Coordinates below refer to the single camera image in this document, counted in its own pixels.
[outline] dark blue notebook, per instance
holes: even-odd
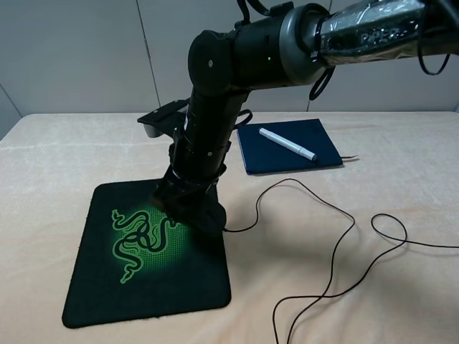
[[[258,133],[260,128],[314,152],[317,160],[310,161],[268,140]],[[247,174],[300,171],[343,164],[319,119],[243,125],[237,129],[237,136]]]

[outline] black mouse pad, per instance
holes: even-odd
[[[230,302],[222,235],[209,237],[150,205],[156,182],[103,184],[94,191],[62,314],[66,327]],[[211,192],[217,197],[215,187]]]

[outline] razer logo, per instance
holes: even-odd
[[[151,226],[150,214],[147,211],[137,211],[128,219],[112,211],[113,229],[123,231],[123,237],[115,242],[112,253],[118,259],[125,262],[122,284],[130,280],[133,275],[143,267],[141,252],[155,254],[166,247],[166,225],[174,228],[176,222],[169,217],[161,220],[161,223]]]

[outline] beige tablecloth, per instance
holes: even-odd
[[[149,139],[139,114],[30,115],[0,142],[1,343],[274,343],[281,297],[318,294],[331,250],[349,220],[293,184],[262,200],[260,224],[225,234],[232,301],[224,309],[69,330],[61,314],[94,188],[162,177],[171,139]],[[259,113],[255,121],[320,118],[343,168],[294,173],[351,212],[333,292],[354,283],[392,245],[369,225],[399,217],[411,239],[459,244],[459,115],[456,113]],[[290,176],[247,176],[235,134],[219,182],[229,229],[251,224],[255,200]],[[402,236],[388,219],[381,229]],[[293,343],[459,343],[459,252],[410,246],[377,264],[356,290],[306,313]],[[278,328],[307,300],[286,302]]]

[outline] pen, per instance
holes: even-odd
[[[282,147],[287,148],[288,150],[297,153],[298,155],[303,156],[308,160],[316,161],[317,159],[317,155],[313,152],[307,150],[304,147],[301,147],[300,145],[297,145],[296,143],[293,143],[292,141],[287,140],[286,138],[283,138],[282,136],[279,136],[278,134],[274,134],[273,132],[264,128],[260,128],[258,132],[265,136],[268,140],[276,142],[278,145],[281,145]]]

